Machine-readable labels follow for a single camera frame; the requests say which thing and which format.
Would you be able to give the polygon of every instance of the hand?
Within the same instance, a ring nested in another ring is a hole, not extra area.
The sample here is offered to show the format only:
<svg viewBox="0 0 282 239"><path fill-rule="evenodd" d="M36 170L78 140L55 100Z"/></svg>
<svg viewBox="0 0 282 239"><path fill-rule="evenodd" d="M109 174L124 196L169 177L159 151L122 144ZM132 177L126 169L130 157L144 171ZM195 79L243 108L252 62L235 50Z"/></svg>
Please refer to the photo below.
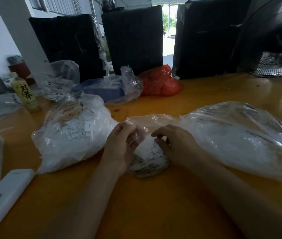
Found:
<svg viewBox="0 0 282 239"><path fill-rule="evenodd" d="M151 136L157 137L155 142L173 162L185 167L200 160L206 153L199 147L191 133L178 126L160 127Z"/></svg>
<svg viewBox="0 0 282 239"><path fill-rule="evenodd" d="M119 123L107 138L100 164L115 169L119 176L126 173L134 161L133 153L139 146L130 136L136 129L125 122Z"/></svg>

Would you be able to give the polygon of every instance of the electric fan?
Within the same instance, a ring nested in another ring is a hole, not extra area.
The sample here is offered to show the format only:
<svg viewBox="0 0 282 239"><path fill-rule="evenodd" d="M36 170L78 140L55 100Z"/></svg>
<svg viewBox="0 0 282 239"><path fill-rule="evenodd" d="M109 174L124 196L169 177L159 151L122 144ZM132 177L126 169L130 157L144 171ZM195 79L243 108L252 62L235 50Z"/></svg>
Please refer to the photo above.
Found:
<svg viewBox="0 0 282 239"><path fill-rule="evenodd" d="M245 22L234 58L242 72L282 76L282 0L268 2Z"/></svg>

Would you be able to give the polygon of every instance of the black panel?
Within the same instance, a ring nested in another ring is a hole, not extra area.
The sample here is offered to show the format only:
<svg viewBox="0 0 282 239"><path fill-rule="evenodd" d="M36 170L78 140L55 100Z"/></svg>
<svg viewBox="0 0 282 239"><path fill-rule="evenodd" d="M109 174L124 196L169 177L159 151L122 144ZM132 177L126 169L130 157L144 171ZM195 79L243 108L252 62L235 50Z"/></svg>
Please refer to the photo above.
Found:
<svg viewBox="0 0 282 239"><path fill-rule="evenodd" d="M135 75L163 65L162 7L114 10L102 15L116 74L130 66Z"/></svg>
<svg viewBox="0 0 282 239"><path fill-rule="evenodd" d="M226 70L251 0L199 0L180 5L173 74L181 79Z"/></svg>
<svg viewBox="0 0 282 239"><path fill-rule="evenodd" d="M91 15L31 17L29 21L50 63L75 61L80 69L80 82L103 78L106 74L99 58Z"/></svg>

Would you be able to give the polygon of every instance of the left hand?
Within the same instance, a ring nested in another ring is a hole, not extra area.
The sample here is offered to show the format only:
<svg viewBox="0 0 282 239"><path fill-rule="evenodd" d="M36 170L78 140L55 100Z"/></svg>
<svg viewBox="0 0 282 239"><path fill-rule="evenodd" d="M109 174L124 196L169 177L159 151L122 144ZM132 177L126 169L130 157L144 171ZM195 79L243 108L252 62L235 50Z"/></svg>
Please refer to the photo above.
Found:
<svg viewBox="0 0 282 239"><path fill-rule="evenodd" d="M133 153L139 144L130 136L135 126L119 123L109 134L100 164L115 169L119 176L125 174L134 161Z"/></svg>

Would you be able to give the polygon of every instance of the table surface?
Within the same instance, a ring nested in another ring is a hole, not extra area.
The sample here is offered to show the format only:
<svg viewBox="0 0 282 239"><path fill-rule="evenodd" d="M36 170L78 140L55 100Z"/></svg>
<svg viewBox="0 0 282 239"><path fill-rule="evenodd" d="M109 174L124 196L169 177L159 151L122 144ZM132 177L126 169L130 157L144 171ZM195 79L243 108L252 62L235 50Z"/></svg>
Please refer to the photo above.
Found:
<svg viewBox="0 0 282 239"><path fill-rule="evenodd" d="M183 80L184 90L171 97L141 97L109 107L112 117L152 113L174 117L199 107L243 101L272 113L282 121L282 78L232 74ZM43 111L24 108L0 122L5 139L3 176L12 169L38 169L41 163L31 134L40 126L52 103L39 98ZM1 238L37 238L48 222L87 183L102 152L67 169L37 175L0 223ZM282 182L230 169L265 198L282 208ZM96 238L242 238L241 233L202 182L172 165L149 179L122 176L111 195Z"/></svg>

